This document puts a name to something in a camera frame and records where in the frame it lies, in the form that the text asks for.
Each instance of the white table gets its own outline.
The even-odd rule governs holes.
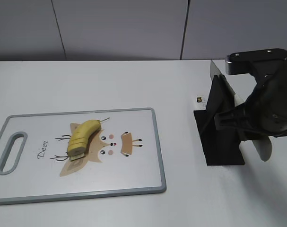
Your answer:
[[[248,141],[245,166],[206,166],[193,109],[208,96],[209,64],[0,62],[0,129],[12,114],[153,107],[167,183],[162,194],[0,206],[0,226],[287,227],[287,137],[272,139],[266,163]],[[251,93],[253,77],[227,78]]]

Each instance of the gray wall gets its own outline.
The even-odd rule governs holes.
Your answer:
[[[287,0],[191,1],[183,59],[267,48],[287,50]]]
[[[0,0],[0,60],[64,60],[50,0]]]
[[[178,60],[187,4],[0,0],[0,60]],[[287,0],[191,1],[183,59],[277,47],[287,49]]]
[[[53,0],[68,60],[179,59],[187,0]]]

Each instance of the banana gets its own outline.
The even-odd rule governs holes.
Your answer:
[[[89,120],[79,125],[75,129],[74,133],[72,134],[69,140],[69,145],[67,149],[68,156],[73,157],[73,156],[79,156],[81,154],[84,154],[87,149],[87,143],[88,143],[89,137],[93,133],[101,129],[101,124],[100,124],[101,122],[108,120],[108,119],[109,118],[106,118],[102,121]]]

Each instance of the black stand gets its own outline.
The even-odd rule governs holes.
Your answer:
[[[236,129],[217,130],[214,117],[217,113],[234,108],[234,95],[221,76],[215,75],[206,110],[194,111],[195,119],[208,166],[244,165],[239,149],[240,138]]]

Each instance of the deer face drawing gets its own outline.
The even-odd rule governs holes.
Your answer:
[[[79,124],[71,123],[70,129],[71,133],[74,132],[74,130],[79,126]],[[60,176],[67,176],[72,173],[75,173],[82,169],[88,161],[91,162],[98,162],[101,163],[100,156],[102,155],[112,155],[114,153],[113,150],[115,150],[115,146],[117,145],[114,141],[114,135],[110,134],[108,137],[101,136],[101,133],[104,130],[101,129],[100,131],[94,133],[90,136],[88,141],[87,150],[85,152],[85,157],[77,159],[75,161],[70,161],[68,156],[57,156],[52,157],[51,159],[55,159],[56,161],[66,161],[65,165],[63,166]],[[59,141],[61,140],[67,140],[70,139],[70,135],[63,135],[60,138],[56,138]],[[130,132],[125,132],[121,135],[122,140],[122,148],[121,148],[121,154],[125,157],[129,157],[132,155],[133,147],[142,147],[142,144],[140,145],[133,145],[136,141],[142,141],[142,139],[133,140],[132,134]]]

